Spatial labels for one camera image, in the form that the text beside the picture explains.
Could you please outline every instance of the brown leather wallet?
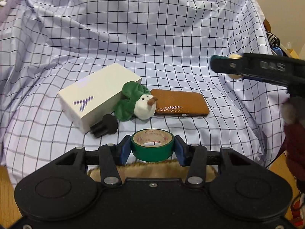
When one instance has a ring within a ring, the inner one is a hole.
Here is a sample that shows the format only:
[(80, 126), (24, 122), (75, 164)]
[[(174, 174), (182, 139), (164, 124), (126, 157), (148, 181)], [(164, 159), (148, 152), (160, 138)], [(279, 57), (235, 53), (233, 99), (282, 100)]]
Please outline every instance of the brown leather wallet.
[(209, 108), (200, 93), (153, 89), (150, 93), (158, 98), (156, 116), (196, 116), (209, 114)]

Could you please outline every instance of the white box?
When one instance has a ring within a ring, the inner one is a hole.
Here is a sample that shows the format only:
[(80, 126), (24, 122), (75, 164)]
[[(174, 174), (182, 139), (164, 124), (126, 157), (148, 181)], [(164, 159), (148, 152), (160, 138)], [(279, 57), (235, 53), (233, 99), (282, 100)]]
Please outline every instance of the white box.
[(142, 77), (118, 63), (109, 65), (58, 92), (65, 115), (83, 133), (113, 112), (121, 99), (122, 87), (129, 81), (142, 82)]

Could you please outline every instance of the checkered fabric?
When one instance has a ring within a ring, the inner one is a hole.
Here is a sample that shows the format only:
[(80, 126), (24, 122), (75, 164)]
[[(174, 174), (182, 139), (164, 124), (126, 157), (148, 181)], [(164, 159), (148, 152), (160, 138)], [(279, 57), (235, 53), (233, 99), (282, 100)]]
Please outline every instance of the checkered fabric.
[[(76, 146), (96, 150), (146, 128), (270, 163), (284, 139), (285, 88), (209, 68), (214, 54), (271, 53), (259, 14), (256, 0), (8, 0), (0, 15), (0, 149), (12, 182)], [(84, 135), (57, 93), (114, 62), (149, 89), (202, 93), (210, 114), (133, 119), (114, 135)]]

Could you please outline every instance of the green tape roll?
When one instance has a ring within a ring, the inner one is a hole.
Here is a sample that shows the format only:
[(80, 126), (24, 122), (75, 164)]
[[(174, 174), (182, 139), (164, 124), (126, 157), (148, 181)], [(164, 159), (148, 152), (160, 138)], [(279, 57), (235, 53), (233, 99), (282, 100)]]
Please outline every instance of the green tape roll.
[(144, 129), (132, 135), (133, 155), (146, 162), (159, 162), (173, 154), (174, 136), (160, 129)]

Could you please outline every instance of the red cloth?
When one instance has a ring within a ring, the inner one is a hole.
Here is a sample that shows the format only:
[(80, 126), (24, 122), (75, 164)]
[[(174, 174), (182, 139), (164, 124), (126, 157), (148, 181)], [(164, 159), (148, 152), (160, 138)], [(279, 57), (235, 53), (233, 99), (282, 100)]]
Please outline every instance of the red cloth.
[(305, 128), (300, 123), (285, 124), (284, 132), (287, 166), (297, 179), (305, 181)]

